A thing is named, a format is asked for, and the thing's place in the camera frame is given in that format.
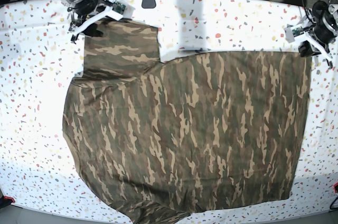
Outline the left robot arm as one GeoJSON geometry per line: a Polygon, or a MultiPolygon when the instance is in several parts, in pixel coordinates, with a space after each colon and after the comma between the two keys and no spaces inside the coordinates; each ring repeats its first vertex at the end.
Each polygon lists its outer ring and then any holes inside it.
{"type": "Polygon", "coordinates": [[[304,7],[305,16],[292,26],[284,28],[288,43],[299,42],[301,57],[321,55],[328,68],[333,68],[329,44],[337,38],[337,0],[316,1],[311,8],[304,7]]]}

